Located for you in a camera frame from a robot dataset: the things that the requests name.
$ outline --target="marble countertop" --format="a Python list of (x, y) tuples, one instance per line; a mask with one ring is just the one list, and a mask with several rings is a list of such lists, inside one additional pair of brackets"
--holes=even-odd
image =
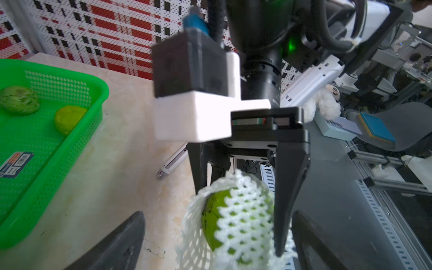
[(110, 90), (103, 120), (31, 234), (0, 251), (2, 269), (63, 269), (135, 211), (146, 219), (137, 270), (176, 269), (181, 220), (195, 194), (189, 160), (156, 173), (183, 144), (153, 135), (153, 82), (39, 53), (28, 61), (94, 75)]

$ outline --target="perforated pegboard wall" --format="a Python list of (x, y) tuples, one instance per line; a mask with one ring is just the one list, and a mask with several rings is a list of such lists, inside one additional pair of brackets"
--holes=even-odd
[(20, 59), (29, 51), (14, 23), (0, 5), (0, 59)]
[[(206, 0), (24, 0), (49, 53), (152, 79), (151, 46), (178, 33), (192, 5)], [(223, 41), (232, 47), (227, 24)], [(283, 89), (299, 76), (285, 64)]]

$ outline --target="green mesh basket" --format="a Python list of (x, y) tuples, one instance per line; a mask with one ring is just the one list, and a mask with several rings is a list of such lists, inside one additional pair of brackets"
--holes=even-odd
[[(13, 246), (34, 228), (102, 120), (107, 84), (94, 76), (21, 60), (0, 60), (0, 89), (19, 85), (38, 94), (40, 109), (27, 116), (0, 108), (0, 165), (15, 152), (33, 157), (15, 178), (0, 177), (0, 248)], [(58, 109), (88, 109), (69, 136), (54, 125)]]

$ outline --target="light blue box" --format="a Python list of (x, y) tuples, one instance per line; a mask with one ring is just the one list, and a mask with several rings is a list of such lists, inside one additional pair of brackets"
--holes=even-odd
[(327, 123), (327, 120), (321, 115), (319, 111), (315, 113), (314, 120), (317, 123), (318, 127), (320, 128), (321, 133), (326, 137), (335, 138), (344, 141), (351, 141), (357, 136), (354, 133), (351, 133), (344, 129), (329, 125)]

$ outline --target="black cable hose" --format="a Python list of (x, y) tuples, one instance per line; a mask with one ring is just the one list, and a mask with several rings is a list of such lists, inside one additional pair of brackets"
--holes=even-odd
[[(367, 1), (355, 0), (356, 3), (356, 21), (352, 38), (357, 38), (363, 34), (367, 14)], [(315, 19), (315, 26), (318, 32), (318, 39), (323, 47), (333, 52), (348, 52), (352, 49), (351, 41), (337, 40), (331, 36), (327, 24), (326, 0), (311, 0), (311, 11)]]
[(365, 30), (366, 14), (368, 13), (367, 0), (354, 0), (356, 5), (356, 20), (354, 22), (354, 29), (351, 38), (361, 37)]
[(226, 0), (208, 0), (209, 35), (217, 43), (222, 42), (225, 26)]

